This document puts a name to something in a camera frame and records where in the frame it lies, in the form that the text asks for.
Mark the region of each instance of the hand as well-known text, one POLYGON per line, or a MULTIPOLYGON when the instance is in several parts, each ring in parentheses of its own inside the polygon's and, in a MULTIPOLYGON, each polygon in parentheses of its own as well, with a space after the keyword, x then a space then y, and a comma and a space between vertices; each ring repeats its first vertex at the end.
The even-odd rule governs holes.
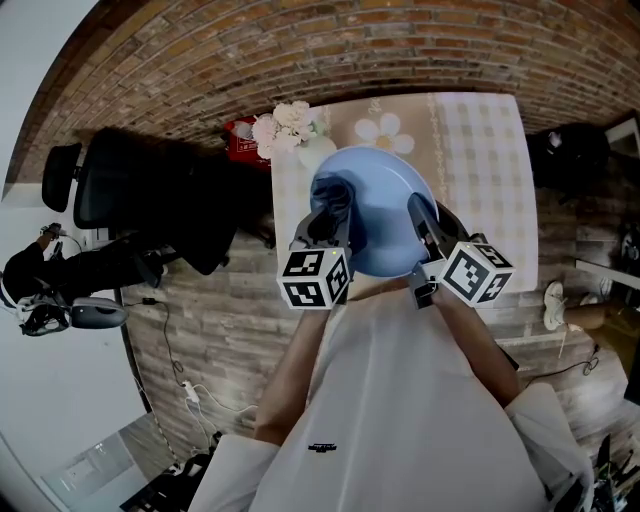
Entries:
POLYGON ((49 226, 42 228, 42 234, 43 235, 50 234, 52 240, 56 240, 57 238, 59 238, 61 233, 62 233, 62 226, 57 222, 54 222, 53 224, 50 224, 49 226))

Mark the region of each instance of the white sneaker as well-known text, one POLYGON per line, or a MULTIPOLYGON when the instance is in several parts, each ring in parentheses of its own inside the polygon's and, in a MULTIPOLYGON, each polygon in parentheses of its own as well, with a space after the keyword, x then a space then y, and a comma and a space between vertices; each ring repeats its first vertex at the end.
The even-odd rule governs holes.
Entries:
POLYGON ((544 326, 548 331, 555 331, 564 324, 564 287, 559 281, 554 281, 544 292, 544 326))

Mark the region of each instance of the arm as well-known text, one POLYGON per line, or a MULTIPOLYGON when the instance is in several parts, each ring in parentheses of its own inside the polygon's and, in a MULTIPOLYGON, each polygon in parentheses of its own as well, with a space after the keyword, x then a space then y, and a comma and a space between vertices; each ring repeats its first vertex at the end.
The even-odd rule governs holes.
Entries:
POLYGON ((478 313, 444 286, 432 298, 475 376, 503 408, 509 405, 520 394, 518 376, 478 313))
POLYGON ((267 384, 256 414, 254 439, 282 446, 302 416, 330 311, 305 311, 267 384))

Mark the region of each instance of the white wall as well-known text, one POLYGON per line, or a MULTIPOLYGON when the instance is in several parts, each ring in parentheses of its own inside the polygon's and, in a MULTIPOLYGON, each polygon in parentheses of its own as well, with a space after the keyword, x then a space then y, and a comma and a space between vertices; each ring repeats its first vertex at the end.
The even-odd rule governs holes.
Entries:
POLYGON ((31 100, 96 0, 6 0, 0 5, 0 183, 31 100))
POLYGON ((0 437, 0 491, 17 511, 58 512, 0 437))
MULTIPOLYGON (((46 208, 0 204, 0 268, 59 220, 46 208)), ((71 227, 63 222, 63 228, 71 227)), ((64 253, 77 247, 65 242, 64 253)), ((119 329, 68 329, 23 336, 0 311, 0 432, 32 477, 67 460, 125 425, 145 409, 119 329)))

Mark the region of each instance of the brick wall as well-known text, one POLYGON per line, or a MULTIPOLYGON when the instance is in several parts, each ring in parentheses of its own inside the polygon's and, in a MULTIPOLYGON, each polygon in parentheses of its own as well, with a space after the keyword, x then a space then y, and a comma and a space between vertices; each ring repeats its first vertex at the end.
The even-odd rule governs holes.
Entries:
POLYGON ((97 47, 79 45, 82 64, 57 96, 43 91, 12 177, 39 181, 49 148, 85 130, 120 126, 215 145, 224 122, 293 99, 505 92, 528 131, 640 108, 640 16, 626 0, 134 4, 97 47))

